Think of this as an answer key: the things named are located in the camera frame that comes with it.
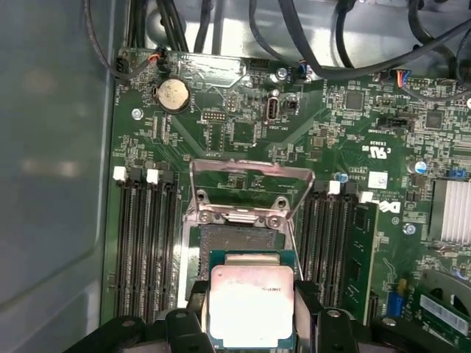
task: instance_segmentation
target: sticker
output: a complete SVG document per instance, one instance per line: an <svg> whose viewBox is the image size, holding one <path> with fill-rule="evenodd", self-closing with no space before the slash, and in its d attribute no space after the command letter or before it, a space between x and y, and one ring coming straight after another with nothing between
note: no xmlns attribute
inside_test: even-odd
<svg viewBox="0 0 471 353"><path fill-rule="evenodd" d="M468 336L468 323L462 318L459 318L457 315L453 314L451 311L438 305L436 302L430 300L424 295L420 296L420 306L426 309L428 312L434 314L440 320L443 320L445 323L449 324L456 331L462 333L465 336Z"/></svg>
<svg viewBox="0 0 471 353"><path fill-rule="evenodd" d="M383 171L370 171L368 175L368 188L386 189L388 187L388 174Z"/></svg>

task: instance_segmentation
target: silver heatsink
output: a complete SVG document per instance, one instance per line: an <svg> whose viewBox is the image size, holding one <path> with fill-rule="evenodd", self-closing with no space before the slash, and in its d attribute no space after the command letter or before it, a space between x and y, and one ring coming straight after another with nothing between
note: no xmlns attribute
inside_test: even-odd
<svg viewBox="0 0 471 353"><path fill-rule="evenodd" d="M430 231L441 241L471 243L471 182L435 182Z"/></svg>

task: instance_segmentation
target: white slot latch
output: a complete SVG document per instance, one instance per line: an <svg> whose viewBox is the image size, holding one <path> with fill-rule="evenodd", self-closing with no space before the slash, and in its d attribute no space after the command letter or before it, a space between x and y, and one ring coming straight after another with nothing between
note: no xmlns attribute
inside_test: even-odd
<svg viewBox="0 0 471 353"><path fill-rule="evenodd" d="M149 184L157 185L159 183L159 170L157 169L147 169L147 182Z"/></svg>
<svg viewBox="0 0 471 353"><path fill-rule="evenodd" d="M340 182L337 180L329 181L329 195L339 195L340 194Z"/></svg>
<svg viewBox="0 0 471 353"><path fill-rule="evenodd" d="M113 169L113 179L117 182L125 182L127 179L126 167L118 166Z"/></svg>

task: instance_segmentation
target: cable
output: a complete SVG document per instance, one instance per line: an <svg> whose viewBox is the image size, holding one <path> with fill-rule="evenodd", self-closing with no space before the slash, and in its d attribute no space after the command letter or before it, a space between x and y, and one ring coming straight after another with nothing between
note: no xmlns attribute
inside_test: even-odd
<svg viewBox="0 0 471 353"><path fill-rule="evenodd" d="M146 47L146 9L147 1L138 0L138 5L135 11L135 46L138 48Z"/></svg>
<svg viewBox="0 0 471 353"><path fill-rule="evenodd" d="M344 25L345 25L345 18L347 17L347 13L345 11L341 11L337 15L337 22L336 22L336 45L337 45L337 52L339 53L341 63L344 64L346 68L354 68L350 58L348 57L347 49L345 48L344 42Z"/></svg>
<svg viewBox="0 0 471 353"><path fill-rule="evenodd" d="M202 0L201 14L199 15L199 29L194 41L193 51L202 53L205 47L206 35L208 34L209 23L211 21L211 0Z"/></svg>
<svg viewBox="0 0 471 353"><path fill-rule="evenodd" d="M163 25L163 28L165 29L165 33L167 36L167 40L169 41L170 48L171 50L178 51L180 50L180 47L178 46L177 40L175 39L173 26L171 25L171 19L169 17L169 14L167 13L165 1L166 0L156 0L157 8L159 9L160 17L162 18L162 25Z"/></svg>
<svg viewBox="0 0 471 353"><path fill-rule="evenodd" d="M102 49L100 48L100 45L98 43L98 40L96 39L96 33L95 29L93 28L93 22L91 18L91 6L90 6L91 0L83 0L83 13L85 16L85 25L87 27L87 34L88 38L90 39L91 45L93 47L93 50L95 51L96 56L98 57L99 62L114 76L119 79L122 79L124 81L129 81L130 79L133 79L134 77L137 77L142 71L144 71L147 66L154 60L149 59L143 61L141 64L139 64L133 72L130 74L123 74L122 72L117 71L115 68L113 68L108 61L106 60L105 55L103 54Z"/></svg>
<svg viewBox="0 0 471 353"><path fill-rule="evenodd" d="M460 92L457 94L453 94L452 96L448 97L430 97L430 96L424 96L423 94L415 92L410 87L407 86L402 86L401 89L408 93L411 97L414 97L415 99L419 99L421 101L455 101L456 99L460 99L466 96L471 96L471 91L466 90L464 92Z"/></svg>
<svg viewBox="0 0 471 353"><path fill-rule="evenodd" d="M180 51L188 52L188 44L186 43L185 31L183 31L182 21L178 15L177 8L175 7L174 0L165 0L167 6L167 13L173 23L173 28L175 31L175 36L177 37L177 42L180 46Z"/></svg>
<svg viewBox="0 0 471 353"><path fill-rule="evenodd" d="M354 68L348 56L347 49L345 48L344 26L345 26L345 19L347 18L347 14L353 9L353 6L355 6L355 3L356 3L356 0L339 0L336 6L336 13L337 13L337 21L336 21L336 28L335 28L336 46L337 46L337 52L339 53L341 63L344 64L346 68Z"/></svg>
<svg viewBox="0 0 471 353"><path fill-rule="evenodd" d="M255 11L257 11L257 2L258 0L250 0L249 3L249 25L250 30L252 31L252 35L254 39L257 41L258 45L266 51L268 54L272 55L275 59L285 62L286 60L283 59L283 56L274 50L267 42L263 35L260 33L258 29L257 22L255 21Z"/></svg>
<svg viewBox="0 0 471 353"><path fill-rule="evenodd" d="M411 32L414 37L422 44L430 43L435 38L423 27L419 19L419 0L409 0L408 8L408 22L411 27ZM434 50L437 54L440 54L445 59L448 65L448 76L451 79L455 78L456 74L456 58L452 51L444 45L437 46Z"/></svg>
<svg viewBox="0 0 471 353"><path fill-rule="evenodd" d="M470 39L471 36L471 28L469 28L466 33L464 34L463 38L461 39L461 42L459 42L458 50L456 51L456 79L458 80L458 83L460 85L463 85L465 87L470 87L471 84L466 82L466 77L463 75L461 72L461 56L463 53L463 49L466 46L467 41Z"/></svg>
<svg viewBox="0 0 471 353"><path fill-rule="evenodd" d="M293 0L278 0L278 4L280 5L283 19L285 21L286 27L288 28L291 39L294 42L294 45L312 68L313 72L323 79L354 79L356 77L365 76L404 65L405 63L421 57L423 54L433 50L437 46L442 45L447 40L455 37L458 33L465 31L471 26L471 19L467 20L462 24L453 27L451 30L447 31L443 35L440 35L424 46L382 63L355 69L326 69L319 64L314 53L312 52L311 47L309 46L309 42L302 30L300 19L296 13L296 7L294 6Z"/></svg>

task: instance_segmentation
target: screw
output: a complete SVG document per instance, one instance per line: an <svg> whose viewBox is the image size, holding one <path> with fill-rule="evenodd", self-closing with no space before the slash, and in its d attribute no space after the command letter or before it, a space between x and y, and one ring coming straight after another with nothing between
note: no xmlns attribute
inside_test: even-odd
<svg viewBox="0 0 471 353"><path fill-rule="evenodd" d="M131 116L134 120L141 120L144 117L144 112L142 111L142 109L134 108L131 111Z"/></svg>
<svg viewBox="0 0 471 353"><path fill-rule="evenodd" d="M284 80L286 77L288 77L288 70L285 68L279 68L277 69L277 72L275 72L275 76L277 79Z"/></svg>
<svg viewBox="0 0 471 353"><path fill-rule="evenodd" d="M132 326L134 324L135 324L135 322L131 321L131 320L123 322L124 327L129 327L129 326Z"/></svg>
<svg viewBox="0 0 471 353"><path fill-rule="evenodd" d="M278 97L280 95L280 90L277 90L276 88L270 92L270 96L272 97Z"/></svg>
<svg viewBox="0 0 471 353"><path fill-rule="evenodd" d="M340 313L337 310L329 310L327 311L327 315L332 316L333 318L340 317Z"/></svg>
<svg viewBox="0 0 471 353"><path fill-rule="evenodd" d="M270 228L278 228L281 225L280 217L273 215L268 219L268 225Z"/></svg>
<svg viewBox="0 0 471 353"><path fill-rule="evenodd" d="M199 221L202 223L210 223L213 220L213 213L209 211L202 211L199 214Z"/></svg>
<svg viewBox="0 0 471 353"><path fill-rule="evenodd" d="M394 321L392 318L384 318L383 319L383 324L385 324L386 326L394 327L394 326L397 325L397 322Z"/></svg>
<svg viewBox="0 0 471 353"><path fill-rule="evenodd" d="M410 223L404 224L404 227L403 227L404 234L413 235L415 234L416 230L417 228L413 224L410 224Z"/></svg>

